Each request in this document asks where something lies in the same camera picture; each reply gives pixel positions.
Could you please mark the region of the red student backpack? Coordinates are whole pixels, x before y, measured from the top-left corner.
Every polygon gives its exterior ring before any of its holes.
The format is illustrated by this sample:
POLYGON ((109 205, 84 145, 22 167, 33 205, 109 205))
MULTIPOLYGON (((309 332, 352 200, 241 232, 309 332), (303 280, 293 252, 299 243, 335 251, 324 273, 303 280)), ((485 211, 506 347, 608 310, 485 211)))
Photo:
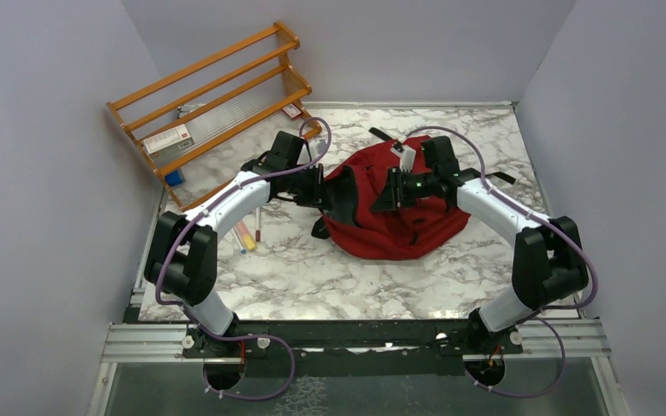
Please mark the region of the red student backpack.
POLYGON ((310 234, 332 240, 354 257, 403 261, 423 257, 463 231, 471 215, 442 198, 417 197, 409 207, 371 211, 388 174, 400 164, 395 153, 400 146, 415 151, 413 174, 450 167, 457 159, 451 150, 429 145, 428 135, 400 142, 375 127, 369 132, 382 142, 351 154, 325 178, 332 208, 321 212, 310 234))

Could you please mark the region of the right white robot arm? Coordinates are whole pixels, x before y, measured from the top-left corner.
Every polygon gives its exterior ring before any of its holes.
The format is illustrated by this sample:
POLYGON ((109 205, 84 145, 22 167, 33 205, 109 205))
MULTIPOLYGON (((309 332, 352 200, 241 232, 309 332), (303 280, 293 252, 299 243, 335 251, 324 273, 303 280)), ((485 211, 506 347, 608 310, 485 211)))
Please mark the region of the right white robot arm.
POLYGON ((427 172, 414 171, 415 150, 395 144, 397 167, 388 170, 373 212, 409 208, 418 199, 437 197, 475 216, 513 247, 510 286, 467 318, 467 345, 485 353, 500 334, 530 318, 550 303, 584 289, 589 283, 581 256, 578 227, 568 217, 549 218, 499 192, 486 174, 461 169, 446 136, 420 146, 427 172))

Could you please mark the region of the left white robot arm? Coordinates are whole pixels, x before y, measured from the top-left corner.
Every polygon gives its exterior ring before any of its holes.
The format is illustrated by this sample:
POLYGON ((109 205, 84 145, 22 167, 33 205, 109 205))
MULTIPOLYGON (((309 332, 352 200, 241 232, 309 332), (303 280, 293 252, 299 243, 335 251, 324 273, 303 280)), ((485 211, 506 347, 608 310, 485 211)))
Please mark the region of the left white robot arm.
POLYGON ((298 162, 307 146, 305 139, 280 131, 269 151, 244 163, 204 204, 158 217, 144 278, 157 296, 179 300, 186 314, 205 328, 205 344, 216 355, 228 355, 238 344, 232 327, 236 316, 215 289, 219 241, 280 192, 299 193, 305 204, 323 201, 322 168, 298 162))

